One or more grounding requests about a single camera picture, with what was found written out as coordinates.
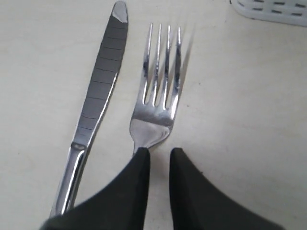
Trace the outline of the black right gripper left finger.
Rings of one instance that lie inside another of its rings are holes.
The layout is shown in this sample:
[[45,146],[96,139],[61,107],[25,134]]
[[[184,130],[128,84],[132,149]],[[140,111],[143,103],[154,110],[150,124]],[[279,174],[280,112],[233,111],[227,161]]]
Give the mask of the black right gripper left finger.
[[139,148],[104,189],[63,215],[48,219],[44,230],[142,230],[150,181],[150,153]]

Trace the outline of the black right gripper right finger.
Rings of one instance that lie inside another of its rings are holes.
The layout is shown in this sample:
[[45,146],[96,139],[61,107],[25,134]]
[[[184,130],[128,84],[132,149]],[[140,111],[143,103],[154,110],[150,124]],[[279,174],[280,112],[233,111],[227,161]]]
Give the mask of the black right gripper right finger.
[[176,230],[282,230],[217,189],[181,148],[170,155],[169,194]]

